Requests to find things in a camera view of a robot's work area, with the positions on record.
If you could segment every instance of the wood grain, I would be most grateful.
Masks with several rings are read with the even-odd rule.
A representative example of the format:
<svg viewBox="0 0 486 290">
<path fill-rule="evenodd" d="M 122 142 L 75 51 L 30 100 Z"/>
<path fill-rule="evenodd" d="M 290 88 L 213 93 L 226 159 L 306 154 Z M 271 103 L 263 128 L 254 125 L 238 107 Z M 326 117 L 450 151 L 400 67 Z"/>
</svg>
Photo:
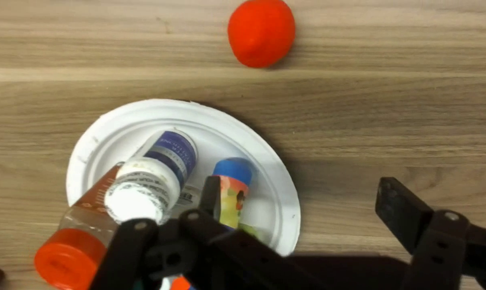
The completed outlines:
<svg viewBox="0 0 486 290">
<path fill-rule="evenodd" d="M 7 289 L 50 289 L 31 261 L 66 208 L 81 133 L 154 97 L 224 110 L 276 148 L 299 192 L 299 252 L 408 259 L 374 215 L 380 176 L 486 226 L 486 0 L 289 0 L 296 44 L 269 70 L 230 52 L 238 3 L 0 0 Z"/>
</svg>

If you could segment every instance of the orange bottle cap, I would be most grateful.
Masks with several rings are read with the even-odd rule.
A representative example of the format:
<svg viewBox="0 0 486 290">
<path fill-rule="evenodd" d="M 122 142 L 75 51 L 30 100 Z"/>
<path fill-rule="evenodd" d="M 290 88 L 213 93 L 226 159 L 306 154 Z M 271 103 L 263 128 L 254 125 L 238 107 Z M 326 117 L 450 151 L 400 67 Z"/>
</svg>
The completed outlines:
<svg viewBox="0 0 486 290">
<path fill-rule="evenodd" d="M 184 277 L 178 277 L 171 284 L 171 290 L 189 290 L 190 287 L 191 285 Z"/>
<path fill-rule="evenodd" d="M 295 19 L 282 0 L 249 0 L 228 21 L 228 41 L 242 64 L 271 66 L 287 55 L 295 39 Z"/>
<path fill-rule="evenodd" d="M 62 290 L 87 290 L 107 249 L 81 230 L 62 229 L 37 251 L 33 263 L 39 275 Z"/>
</svg>

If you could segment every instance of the paper plate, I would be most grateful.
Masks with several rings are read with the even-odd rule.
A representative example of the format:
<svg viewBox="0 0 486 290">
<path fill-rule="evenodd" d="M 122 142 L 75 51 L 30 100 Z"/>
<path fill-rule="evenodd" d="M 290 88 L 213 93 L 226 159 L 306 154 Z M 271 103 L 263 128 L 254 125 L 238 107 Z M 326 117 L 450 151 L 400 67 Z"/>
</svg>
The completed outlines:
<svg viewBox="0 0 486 290">
<path fill-rule="evenodd" d="M 241 222 L 256 228 L 263 242 L 289 255 L 300 233 L 300 205 L 291 177 L 275 151 L 250 127 L 233 117 L 193 102 L 148 99 L 101 116 L 81 136 L 69 160 L 66 189 L 69 205 L 115 163 L 127 160 L 158 130 L 176 128 L 197 145 L 197 167 L 188 185 L 199 189 L 215 164 L 244 157 L 256 168 Z"/>
</svg>

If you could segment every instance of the plastic bottle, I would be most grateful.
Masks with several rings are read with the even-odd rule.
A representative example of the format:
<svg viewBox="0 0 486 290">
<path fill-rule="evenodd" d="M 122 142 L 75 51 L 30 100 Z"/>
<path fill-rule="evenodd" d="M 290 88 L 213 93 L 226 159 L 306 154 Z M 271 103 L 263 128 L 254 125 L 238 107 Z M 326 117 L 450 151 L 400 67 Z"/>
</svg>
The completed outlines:
<svg viewBox="0 0 486 290">
<path fill-rule="evenodd" d="M 105 196 L 107 212 L 118 223 L 150 218 L 163 224 L 196 163 L 195 143 L 184 132 L 157 132 L 118 171 Z"/>
<path fill-rule="evenodd" d="M 243 158 L 221 160 L 212 175 L 220 177 L 220 223 L 236 229 L 252 181 L 250 162 Z"/>
<path fill-rule="evenodd" d="M 35 269 L 56 288 L 87 290 L 92 282 L 118 227 L 103 199 L 122 164 L 112 167 L 66 211 L 58 230 L 35 254 Z"/>
</svg>

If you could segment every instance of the orange ball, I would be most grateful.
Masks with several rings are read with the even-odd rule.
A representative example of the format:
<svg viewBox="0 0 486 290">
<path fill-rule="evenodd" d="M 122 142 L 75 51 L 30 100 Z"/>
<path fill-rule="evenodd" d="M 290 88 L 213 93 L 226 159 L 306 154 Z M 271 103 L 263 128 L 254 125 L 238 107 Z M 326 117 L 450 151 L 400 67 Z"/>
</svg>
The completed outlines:
<svg viewBox="0 0 486 290">
<path fill-rule="evenodd" d="M 228 21 L 228 42 L 236 58 L 251 68 L 267 68 L 285 55 L 295 39 L 295 19 L 282 0 L 249 0 Z"/>
</svg>

